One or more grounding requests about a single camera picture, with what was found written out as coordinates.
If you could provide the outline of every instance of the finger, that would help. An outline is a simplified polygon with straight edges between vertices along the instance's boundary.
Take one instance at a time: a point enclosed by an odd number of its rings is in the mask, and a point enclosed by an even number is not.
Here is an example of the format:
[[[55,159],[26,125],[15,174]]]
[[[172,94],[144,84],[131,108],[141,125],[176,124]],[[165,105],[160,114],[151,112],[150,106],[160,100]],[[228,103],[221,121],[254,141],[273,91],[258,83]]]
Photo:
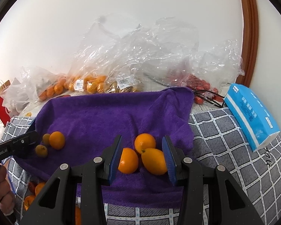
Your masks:
[[[3,197],[2,201],[0,202],[0,210],[4,214],[9,214],[15,207],[15,203],[13,202],[13,197],[11,193],[8,193],[6,196]]]
[[[5,166],[0,165],[0,183],[5,180],[7,174],[7,170]]]
[[[10,191],[10,186],[6,180],[2,181],[0,183],[0,200],[7,195],[7,193]]]

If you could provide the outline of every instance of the human hand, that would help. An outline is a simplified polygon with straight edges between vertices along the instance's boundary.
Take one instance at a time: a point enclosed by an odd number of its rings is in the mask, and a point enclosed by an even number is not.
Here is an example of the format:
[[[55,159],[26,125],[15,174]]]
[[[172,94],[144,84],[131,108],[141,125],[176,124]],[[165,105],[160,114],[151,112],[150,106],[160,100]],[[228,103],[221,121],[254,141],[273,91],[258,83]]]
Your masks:
[[[8,181],[5,179],[6,174],[6,168],[0,165],[0,210],[5,215],[10,215],[15,206],[15,196],[11,192]]]

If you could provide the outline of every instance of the purple towel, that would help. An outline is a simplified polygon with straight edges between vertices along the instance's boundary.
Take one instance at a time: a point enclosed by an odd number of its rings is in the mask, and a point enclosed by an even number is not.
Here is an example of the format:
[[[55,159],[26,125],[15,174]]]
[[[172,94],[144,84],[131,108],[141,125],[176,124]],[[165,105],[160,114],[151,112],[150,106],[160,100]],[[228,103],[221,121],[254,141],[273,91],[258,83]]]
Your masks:
[[[62,150],[49,148],[41,159],[16,158],[18,164],[44,180],[62,164],[81,165],[110,146],[117,134],[124,147],[134,148],[135,138],[150,133],[161,150],[163,136],[169,135],[176,147],[188,153],[194,135],[188,125],[194,95],[187,88],[160,92],[96,94],[50,100],[36,118],[39,134],[61,131],[66,137]],[[167,173],[150,174],[144,167],[125,175],[117,172],[112,186],[103,186],[105,203],[151,208],[179,208],[182,189],[173,187]]]

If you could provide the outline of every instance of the white wall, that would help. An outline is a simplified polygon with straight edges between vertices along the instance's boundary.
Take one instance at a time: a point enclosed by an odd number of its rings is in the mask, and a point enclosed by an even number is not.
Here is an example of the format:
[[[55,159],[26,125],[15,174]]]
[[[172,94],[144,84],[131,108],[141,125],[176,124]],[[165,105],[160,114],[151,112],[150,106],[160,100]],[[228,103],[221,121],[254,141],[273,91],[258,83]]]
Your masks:
[[[269,0],[257,0],[257,5],[259,45],[250,88],[270,110],[281,129],[281,15]]]
[[[240,0],[18,0],[0,23],[0,79],[17,76],[20,66],[66,73],[83,33],[107,13],[143,25],[176,16],[198,27],[201,50],[227,39],[242,41]]]

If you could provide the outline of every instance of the white stripe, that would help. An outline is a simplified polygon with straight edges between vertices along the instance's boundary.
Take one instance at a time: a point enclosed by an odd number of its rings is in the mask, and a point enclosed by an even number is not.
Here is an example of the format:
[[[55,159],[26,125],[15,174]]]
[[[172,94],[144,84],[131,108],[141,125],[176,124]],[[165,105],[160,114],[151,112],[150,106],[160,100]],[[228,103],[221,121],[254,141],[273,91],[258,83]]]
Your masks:
[[[253,132],[253,129],[251,128],[250,124],[248,123],[246,117],[243,115],[242,111],[240,110],[240,108],[236,105],[236,103],[233,101],[233,99],[231,98],[230,95],[226,95],[227,99],[230,101],[230,103],[232,104],[232,106],[234,107],[234,109],[236,110],[236,112],[238,113],[238,115],[240,116],[241,120],[243,121],[243,123],[245,124],[246,128],[248,129],[255,145],[256,148],[259,146],[258,140],[256,139],[256,136]]]

